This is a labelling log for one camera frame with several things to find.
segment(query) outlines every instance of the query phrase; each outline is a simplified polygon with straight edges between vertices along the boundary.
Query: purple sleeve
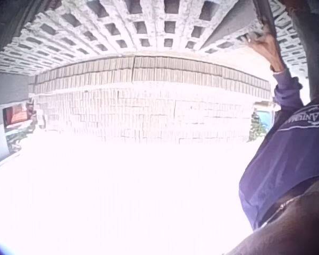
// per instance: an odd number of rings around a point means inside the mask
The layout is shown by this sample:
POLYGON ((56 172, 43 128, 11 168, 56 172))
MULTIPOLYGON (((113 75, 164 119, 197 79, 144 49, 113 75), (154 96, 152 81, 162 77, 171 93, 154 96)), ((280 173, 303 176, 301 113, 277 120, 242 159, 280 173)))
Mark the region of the purple sleeve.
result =
POLYGON ((278 85, 274 90, 275 100, 282 110, 295 112, 304 106, 300 98, 300 89, 303 86, 297 77, 292 78, 288 69, 273 75, 278 85))

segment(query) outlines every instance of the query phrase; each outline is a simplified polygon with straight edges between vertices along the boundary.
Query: purple jacket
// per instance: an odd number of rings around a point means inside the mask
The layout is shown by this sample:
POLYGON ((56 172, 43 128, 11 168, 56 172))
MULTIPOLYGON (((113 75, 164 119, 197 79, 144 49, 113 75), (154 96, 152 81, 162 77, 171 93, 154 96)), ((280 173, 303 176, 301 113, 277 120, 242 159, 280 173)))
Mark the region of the purple jacket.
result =
POLYGON ((274 77, 281 110, 239 184, 242 208, 254 230, 286 192, 319 177, 319 96, 303 106, 298 78, 289 70, 274 77))

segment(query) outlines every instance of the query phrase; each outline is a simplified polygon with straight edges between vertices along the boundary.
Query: man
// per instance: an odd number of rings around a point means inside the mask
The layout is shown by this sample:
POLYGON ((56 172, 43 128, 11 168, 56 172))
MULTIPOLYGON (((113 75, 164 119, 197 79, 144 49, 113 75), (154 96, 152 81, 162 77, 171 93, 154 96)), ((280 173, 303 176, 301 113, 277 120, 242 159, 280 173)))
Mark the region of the man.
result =
POLYGON ((306 0, 284 5, 306 52, 311 102, 303 105, 302 86, 268 27, 263 37, 247 38, 271 64, 281 110, 240 180, 242 208, 255 232, 230 254, 319 254, 319 17, 306 0))

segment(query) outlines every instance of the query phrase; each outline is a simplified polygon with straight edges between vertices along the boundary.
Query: hand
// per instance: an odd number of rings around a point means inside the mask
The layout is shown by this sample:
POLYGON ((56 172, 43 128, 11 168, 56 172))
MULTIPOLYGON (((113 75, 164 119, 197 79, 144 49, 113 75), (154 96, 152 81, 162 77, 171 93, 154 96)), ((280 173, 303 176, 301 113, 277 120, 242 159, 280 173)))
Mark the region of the hand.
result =
POLYGON ((286 66, 280 55, 280 47, 276 38, 271 34, 269 26, 264 26, 264 35, 257 38, 254 34, 250 33, 243 38, 242 41, 258 52, 261 56, 269 61, 274 72, 282 72, 286 66))

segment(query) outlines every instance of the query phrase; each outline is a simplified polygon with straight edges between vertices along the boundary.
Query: printed logo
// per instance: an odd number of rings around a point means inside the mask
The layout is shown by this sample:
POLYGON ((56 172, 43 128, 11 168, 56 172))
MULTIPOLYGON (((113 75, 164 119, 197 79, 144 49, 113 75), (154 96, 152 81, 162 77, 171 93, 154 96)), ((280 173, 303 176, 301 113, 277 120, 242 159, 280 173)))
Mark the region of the printed logo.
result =
POLYGON ((319 105, 310 105, 295 112, 278 131, 319 128, 319 105))

